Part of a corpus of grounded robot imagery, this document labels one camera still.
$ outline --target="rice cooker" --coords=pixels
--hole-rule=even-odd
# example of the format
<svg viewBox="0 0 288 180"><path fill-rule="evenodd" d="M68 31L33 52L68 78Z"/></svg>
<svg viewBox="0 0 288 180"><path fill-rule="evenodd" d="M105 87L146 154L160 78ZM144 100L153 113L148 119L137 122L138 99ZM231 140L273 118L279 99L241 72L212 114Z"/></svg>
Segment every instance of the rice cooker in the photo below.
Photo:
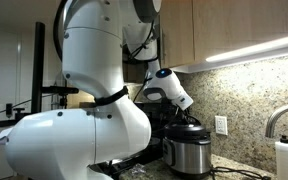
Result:
<svg viewBox="0 0 288 180"><path fill-rule="evenodd" d="M166 125L164 162L175 173L205 177L211 170L210 133L198 122Z"/></svg>

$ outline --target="under-cabinet light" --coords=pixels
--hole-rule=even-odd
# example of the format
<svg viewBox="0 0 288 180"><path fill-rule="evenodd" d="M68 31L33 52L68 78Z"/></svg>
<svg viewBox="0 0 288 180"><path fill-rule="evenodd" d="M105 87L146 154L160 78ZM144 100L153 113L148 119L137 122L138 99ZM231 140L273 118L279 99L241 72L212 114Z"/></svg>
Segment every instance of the under-cabinet light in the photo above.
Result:
<svg viewBox="0 0 288 180"><path fill-rule="evenodd" d="M208 57L207 62L227 61L288 48L288 37Z"/></svg>

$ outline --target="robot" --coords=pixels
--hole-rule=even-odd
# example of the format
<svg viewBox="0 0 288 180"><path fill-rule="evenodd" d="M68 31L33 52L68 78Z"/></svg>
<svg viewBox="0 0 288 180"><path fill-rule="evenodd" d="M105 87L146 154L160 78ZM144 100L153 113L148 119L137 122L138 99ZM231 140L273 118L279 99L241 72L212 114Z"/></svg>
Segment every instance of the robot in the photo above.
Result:
<svg viewBox="0 0 288 180"><path fill-rule="evenodd" d="M89 109L26 116L0 134L9 165L34 180L111 179L88 168L129 157L149 143L147 116L123 87L122 44L149 61L144 95L182 110L193 100L170 69L160 69L152 21L161 0L68 0L64 10L63 75L93 95Z"/></svg>

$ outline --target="white bottle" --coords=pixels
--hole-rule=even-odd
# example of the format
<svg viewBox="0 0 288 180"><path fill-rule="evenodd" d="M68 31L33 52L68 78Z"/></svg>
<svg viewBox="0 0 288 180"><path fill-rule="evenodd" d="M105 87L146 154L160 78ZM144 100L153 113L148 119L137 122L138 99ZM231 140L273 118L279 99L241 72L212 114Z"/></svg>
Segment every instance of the white bottle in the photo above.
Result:
<svg viewBox="0 0 288 180"><path fill-rule="evenodd" d="M276 171L278 180L288 180L288 139L282 135L280 141L275 142Z"/></svg>

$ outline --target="kitchen counter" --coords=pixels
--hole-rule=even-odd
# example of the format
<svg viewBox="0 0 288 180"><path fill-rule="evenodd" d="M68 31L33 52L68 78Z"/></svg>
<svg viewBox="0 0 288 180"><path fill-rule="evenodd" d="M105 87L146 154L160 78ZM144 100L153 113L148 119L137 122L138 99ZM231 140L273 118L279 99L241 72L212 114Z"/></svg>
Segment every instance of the kitchen counter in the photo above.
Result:
<svg viewBox="0 0 288 180"><path fill-rule="evenodd" d="M220 156L216 156L212 154L212 164L214 167L221 166L221 167L227 167L231 169L240 169L240 170L248 170L255 173L260 174L261 176L269 176L272 178L272 180L277 179L276 175L245 165L238 163L236 161L232 161ZM175 176L170 169L166 166L166 164L162 161L162 159L153 161L151 163L148 163L144 166L145 173L138 173L138 174L132 174L132 170L128 170L125 173L120 175L120 180L159 180L159 179L167 179L167 180L182 180L184 178L180 178L178 176ZM215 174L216 180L237 180L237 179L243 179L247 180L250 178L247 178L246 176L243 176L239 173L216 173ZM204 180L212 180L211 176L208 176L204 178Z"/></svg>

